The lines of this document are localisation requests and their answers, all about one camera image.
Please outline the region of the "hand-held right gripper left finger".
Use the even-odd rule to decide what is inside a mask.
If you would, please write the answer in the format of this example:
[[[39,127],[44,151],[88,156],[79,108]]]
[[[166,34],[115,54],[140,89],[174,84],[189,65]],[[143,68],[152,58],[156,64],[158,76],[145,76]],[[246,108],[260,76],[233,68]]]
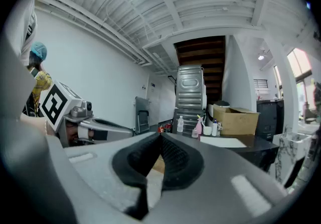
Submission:
[[[54,170],[76,220],[132,220],[125,210],[134,205],[139,189],[123,184],[112,168],[112,158],[120,149],[151,135],[149,132],[113,142],[69,148],[63,148],[58,138],[46,137]]]

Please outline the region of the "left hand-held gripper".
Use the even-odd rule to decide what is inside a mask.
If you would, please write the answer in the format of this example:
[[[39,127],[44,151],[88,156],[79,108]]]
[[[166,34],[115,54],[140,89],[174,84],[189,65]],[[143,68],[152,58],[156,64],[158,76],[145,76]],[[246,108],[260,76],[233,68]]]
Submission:
[[[54,81],[40,97],[40,110],[48,125],[53,129],[63,147],[69,147],[71,141],[67,135],[66,122],[80,124],[93,117],[92,103],[85,101],[69,86]],[[133,137],[133,129],[123,127],[107,120],[93,118],[95,142],[113,142]]]

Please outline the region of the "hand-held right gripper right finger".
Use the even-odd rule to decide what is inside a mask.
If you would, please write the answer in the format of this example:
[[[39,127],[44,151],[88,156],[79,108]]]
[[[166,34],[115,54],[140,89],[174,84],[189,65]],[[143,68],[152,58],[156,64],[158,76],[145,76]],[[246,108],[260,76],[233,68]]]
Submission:
[[[162,137],[196,149],[204,167],[189,187],[162,192],[149,224],[263,223],[287,196],[282,185],[232,150],[175,134]]]

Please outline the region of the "person's left forearm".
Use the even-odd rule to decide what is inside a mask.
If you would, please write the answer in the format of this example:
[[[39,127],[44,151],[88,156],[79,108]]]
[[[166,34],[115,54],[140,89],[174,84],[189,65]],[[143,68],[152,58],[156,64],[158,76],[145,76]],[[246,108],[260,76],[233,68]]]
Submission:
[[[54,136],[55,132],[48,124],[45,117],[37,118],[37,117],[29,117],[25,114],[21,114],[20,120],[26,124],[29,124],[39,130],[43,135]]]

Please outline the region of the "white sink basin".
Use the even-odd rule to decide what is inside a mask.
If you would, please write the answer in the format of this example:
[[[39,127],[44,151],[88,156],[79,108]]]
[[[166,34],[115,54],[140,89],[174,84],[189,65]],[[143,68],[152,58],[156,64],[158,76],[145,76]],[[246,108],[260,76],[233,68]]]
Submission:
[[[200,136],[200,142],[220,147],[220,148],[246,148],[247,146],[243,144],[236,138],[221,138],[221,137],[206,137]]]

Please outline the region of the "pink spray bottle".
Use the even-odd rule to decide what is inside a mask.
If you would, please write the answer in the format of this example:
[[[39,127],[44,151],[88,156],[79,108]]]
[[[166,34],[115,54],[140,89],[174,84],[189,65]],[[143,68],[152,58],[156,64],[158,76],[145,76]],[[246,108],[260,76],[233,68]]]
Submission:
[[[197,117],[198,117],[198,122],[197,122],[197,124],[196,124],[196,131],[197,131],[197,134],[198,134],[198,135],[201,135],[202,132],[203,132],[203,125],[204,125],[204,123],[203,123],[203,117],[201,117],[201,116],[199,116],[199,115],[197,115]]]

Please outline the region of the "black sink countertop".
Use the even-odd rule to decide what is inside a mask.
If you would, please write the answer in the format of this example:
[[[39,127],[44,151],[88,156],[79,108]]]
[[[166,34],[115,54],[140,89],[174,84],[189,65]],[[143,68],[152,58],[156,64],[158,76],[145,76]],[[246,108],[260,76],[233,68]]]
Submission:
[[[257,166],[268,172],[271,164],[275,162],[279,146],[255,135],[220,136],[221,138],[236,138],[245,144],[246,148],[227,148],[232,150]]]

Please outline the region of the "person's left hand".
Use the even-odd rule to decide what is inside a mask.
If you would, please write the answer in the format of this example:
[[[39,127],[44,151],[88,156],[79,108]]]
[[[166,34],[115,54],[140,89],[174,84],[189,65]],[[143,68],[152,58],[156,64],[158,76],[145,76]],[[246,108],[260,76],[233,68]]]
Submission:
[[[83,146],[94,144],[94,130],[82,127],[70,121],[66,121],[66,135],[69,146]]]

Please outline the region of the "brown cardboard box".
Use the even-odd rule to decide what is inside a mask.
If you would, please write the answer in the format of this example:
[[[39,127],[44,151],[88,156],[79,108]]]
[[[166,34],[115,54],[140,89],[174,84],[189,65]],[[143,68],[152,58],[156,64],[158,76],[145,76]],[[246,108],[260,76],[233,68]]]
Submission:
[[[254,135],[259,113],[243,108],[213,105],[213,117],[221,122],[222,135]]]

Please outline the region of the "marble pattern cabinet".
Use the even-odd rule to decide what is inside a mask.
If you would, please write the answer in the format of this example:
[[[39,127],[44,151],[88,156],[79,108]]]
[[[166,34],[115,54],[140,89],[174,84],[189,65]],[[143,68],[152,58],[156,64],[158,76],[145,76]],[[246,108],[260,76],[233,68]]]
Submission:
[[[308,153],[312,135],[283,133],[273,137],[273,144],[278,146],[274,164],[269,173],[285,188],[292,186]]]

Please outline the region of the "black dish rack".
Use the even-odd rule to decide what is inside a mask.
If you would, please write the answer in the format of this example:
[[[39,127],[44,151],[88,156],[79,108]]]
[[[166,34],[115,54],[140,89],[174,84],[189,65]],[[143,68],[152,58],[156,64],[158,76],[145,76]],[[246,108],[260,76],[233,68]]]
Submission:
[[[205,118],[207,107],[204,69],[201,65],[178,67],[176,78],[176,103],[173,117],[174,134],[177,133],[178,121],[184,121],[184,136],[191,136],[198,123],[198,118]]]

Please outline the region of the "black cabinet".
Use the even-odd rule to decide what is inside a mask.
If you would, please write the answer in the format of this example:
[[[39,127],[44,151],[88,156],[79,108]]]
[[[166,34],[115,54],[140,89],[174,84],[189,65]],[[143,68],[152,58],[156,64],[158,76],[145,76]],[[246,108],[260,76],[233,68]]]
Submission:
[[[257,100],[256,107],[259,117],[255,135],[272,142],[274,135],[283,131],[284,100]]]

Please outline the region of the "blue hair net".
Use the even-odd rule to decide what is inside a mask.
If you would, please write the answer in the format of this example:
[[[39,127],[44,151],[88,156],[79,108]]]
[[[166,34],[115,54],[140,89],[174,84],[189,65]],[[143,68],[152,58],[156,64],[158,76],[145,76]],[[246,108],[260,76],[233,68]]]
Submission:
[[[31,52],[39,57],[42,61],[46,60],[48,54],[46,46],[41,42],[34,42],[31,45]]]

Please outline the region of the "wooden staircase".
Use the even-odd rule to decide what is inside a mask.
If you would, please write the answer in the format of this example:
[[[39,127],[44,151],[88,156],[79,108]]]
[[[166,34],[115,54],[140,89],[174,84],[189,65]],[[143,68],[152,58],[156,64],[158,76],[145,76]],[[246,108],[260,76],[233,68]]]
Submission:
[[[222,81],[225,67],[225,36],[211,36],[174,44],[179,64],[200,65],[204,70],[207,102],[222,98]]]

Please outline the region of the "person's light shirt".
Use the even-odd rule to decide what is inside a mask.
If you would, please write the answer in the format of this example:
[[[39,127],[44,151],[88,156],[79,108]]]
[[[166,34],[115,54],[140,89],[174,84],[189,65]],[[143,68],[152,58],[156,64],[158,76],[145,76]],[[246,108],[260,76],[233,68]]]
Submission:
[[[17,0],[5,21],[1,47],[14,53],[27,66],[37,27],[35,0]]]

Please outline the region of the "window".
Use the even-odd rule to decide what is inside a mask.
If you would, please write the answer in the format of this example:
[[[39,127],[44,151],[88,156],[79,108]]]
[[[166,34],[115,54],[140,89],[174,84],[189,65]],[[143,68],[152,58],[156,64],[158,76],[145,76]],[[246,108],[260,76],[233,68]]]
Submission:
[[[294,48],[287,55],[296,82],[299,120],[303,121],[305,110],[315,109],[314,78],[307,53]]]

